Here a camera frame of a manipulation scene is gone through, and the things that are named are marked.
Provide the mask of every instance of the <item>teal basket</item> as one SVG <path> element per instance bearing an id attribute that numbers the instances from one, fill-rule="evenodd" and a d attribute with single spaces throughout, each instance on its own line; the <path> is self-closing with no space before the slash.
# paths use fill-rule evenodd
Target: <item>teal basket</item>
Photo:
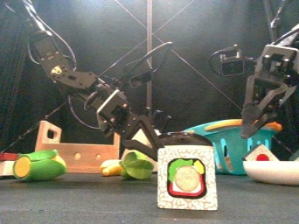
<path id="1" fill-rule="evenodd" d="M 216 173 L 245 175 L 241 158 L 259 144 L 263 144 L 271 150 L 271 139 L 278 130 L 264 127 L 252 137 L 244 139 L 240 137 L 240 126 L 205 130 L 208 126 L 219 122 L 223 121 L 204 123 L 185 131 L 191 131 L 211 140 L 215 149 Z"/>

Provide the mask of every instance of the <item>dark floor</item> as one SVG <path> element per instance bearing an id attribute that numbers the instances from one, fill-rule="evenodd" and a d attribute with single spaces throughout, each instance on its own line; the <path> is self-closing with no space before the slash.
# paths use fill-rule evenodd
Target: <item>dark floor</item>
<path id="1" fill-rule="evenodd" d="M 299 186 L 217 175 L 217 211 L 160 209 L 145 181 L 65 174 L 49 182 L 0 178 L 0 224 L 299 223 Z"/>

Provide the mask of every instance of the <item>white bowl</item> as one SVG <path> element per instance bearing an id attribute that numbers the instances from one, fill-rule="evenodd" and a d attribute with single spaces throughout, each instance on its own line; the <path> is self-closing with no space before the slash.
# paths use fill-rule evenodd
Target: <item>white bowl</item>
<path id="1" fill-rule="evenodd" d="M 299 185 L 299 161 L 244 161 L 247 175 L 268 184 Z"/>

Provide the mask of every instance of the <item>black backdrop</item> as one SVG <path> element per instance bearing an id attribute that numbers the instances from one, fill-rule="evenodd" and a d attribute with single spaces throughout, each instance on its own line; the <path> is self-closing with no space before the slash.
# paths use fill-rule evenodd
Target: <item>black backdrop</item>
<path id="1" fill-rule="evenodd" d="M 44 22 L 65 39 L 76 54 L 77 71 L 103 74 L 101 78 L 107 82 L 113 77 L 119 78 L 124 65 L 145 54 L 147 1 L 32 2 Z M 270 2 L 271 10 L 276 14 L 280 1 Z M 290 0 L 278 27 L 279 36 L 298 24 L 298 10 L 298 0 Z M 28 57 L 24 59 L 23 51 L 8 51 L 20 43 L 25 45 L 25 37 L 16 33 L 17 30 L 24 35 L 24 28 L 3 4 L 1 12 L 0 18 L 7 23 L 7 26 L 4 23 L 0 26 L 4 37 L 0 39 L 1 89 L 7 86 L 5 90 L 1 90 L 1 146 L 5 148 L 65 99 L 41 68 Z M 240 118 L 245 82 L 253 67 L 248 66 L 243 75 L 223 77 L 211 71 L 207 61 L 212 53 L 235 44 L 241 48 L 244 55 L 253 58 L 259 56 L 264 45 L 271 43 L 264 2 L 153 0 L 153 47 L 168 41 L 173 42 L 172 52 L 163 69 L 153 77 L 153 110 L 160 109 L 172 117 L 165 131 L 184 130 L 201 123 Z M 59 40 L 57 43 L 67 53 L 64 44 Z M 153 66 L 160 60 L 160 55 L 153 57 Z M 23 69 L 19 75 L 9 66 L 12 61 L 17 61 Z M 132 110 L 143 113 L 145 86 L 137 89 L 128 88 L 125 95 Z M 95 112 L 85 112 L 76 99 L 73 108 L 84 122 L 96 125 Z M 280 120 L 287 126 L 288 120 L 284 117 L 283 111 Z M 63 128 L 63 142 L 105 144 L 111 141 L 99 131 L 85 128 L 76 122 L 67 106 L 55 113 L 49 121 Z M 36 131 L 27 135 L 9 151 L 32 151 L 35 139 Z M 284 149 L 291 147 L 294 151 L 296 137 L 284 133 L 283 139 Z"/>

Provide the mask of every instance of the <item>toy fruit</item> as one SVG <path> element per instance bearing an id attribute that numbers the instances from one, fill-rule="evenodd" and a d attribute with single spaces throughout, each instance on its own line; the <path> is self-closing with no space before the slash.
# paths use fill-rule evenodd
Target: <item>toy fruit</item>
<path id="1" fill-rule="evenodd" d="M 13 164 L 13 175 L 25 181 L 51 180 L 67 172 L 67 165 L 56 150 L 21 154 Z"/>
<path id="2" fill-rule="evenodd" d="M 123 171 L 120 161 L 120 159 L 109 159 L 104 161 L 99 167 L 100 173 L 104 176 L 119 176 Z"/>

